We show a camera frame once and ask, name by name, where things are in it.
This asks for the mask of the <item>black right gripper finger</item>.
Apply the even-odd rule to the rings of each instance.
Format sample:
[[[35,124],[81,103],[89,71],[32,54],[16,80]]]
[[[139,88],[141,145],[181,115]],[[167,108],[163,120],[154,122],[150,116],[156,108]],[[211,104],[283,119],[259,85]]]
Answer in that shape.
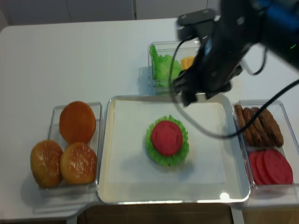
[[[222,91],[207,91],[205,93],[206,100],[211,99],[212,97],[216,96],[219,93],[222,93]]]

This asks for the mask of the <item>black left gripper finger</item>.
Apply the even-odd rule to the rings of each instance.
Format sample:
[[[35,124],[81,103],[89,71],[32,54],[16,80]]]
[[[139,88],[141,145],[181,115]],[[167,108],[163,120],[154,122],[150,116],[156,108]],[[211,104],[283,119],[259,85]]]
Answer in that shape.
[[[181,98],[184,107],[188,107],[190,104],[197,102],[196,93],[193,91],[182,91]]]

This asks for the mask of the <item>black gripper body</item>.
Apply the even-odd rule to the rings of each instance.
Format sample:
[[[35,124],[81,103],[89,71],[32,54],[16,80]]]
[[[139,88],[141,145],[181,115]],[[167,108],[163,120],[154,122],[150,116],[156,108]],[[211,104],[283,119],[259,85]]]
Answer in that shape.
[[[253,29],[252,15],[223,14],[212,34],[200,40],[192,66],[173,80],[173,91],[229,91],[238,63],[254,42]]]

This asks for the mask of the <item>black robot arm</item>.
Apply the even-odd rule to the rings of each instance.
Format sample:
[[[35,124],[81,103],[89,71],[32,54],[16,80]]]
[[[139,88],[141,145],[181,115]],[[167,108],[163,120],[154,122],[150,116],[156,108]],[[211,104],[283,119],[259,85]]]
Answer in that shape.
[[[178,17],[180,40],[199,38],[202,44],[190,68],[172,82],[184,106],[231,89],[241,73],[240,61],[261,44],[292,67],[299,66],[299,3],[296,0],[223,0],[215,21],[212,9]]]

